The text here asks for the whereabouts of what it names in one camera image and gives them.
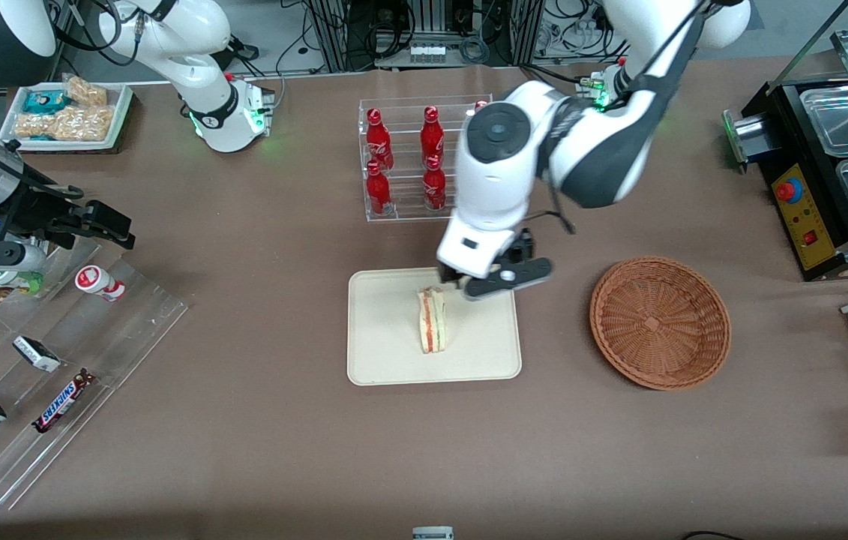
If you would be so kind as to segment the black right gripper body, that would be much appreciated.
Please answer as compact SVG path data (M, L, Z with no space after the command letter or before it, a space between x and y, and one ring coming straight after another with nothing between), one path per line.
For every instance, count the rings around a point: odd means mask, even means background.
M38 242L73 248L77 237L92 237L82 212L82 206L66 197L20 185L0 205L0 242L35 237Z

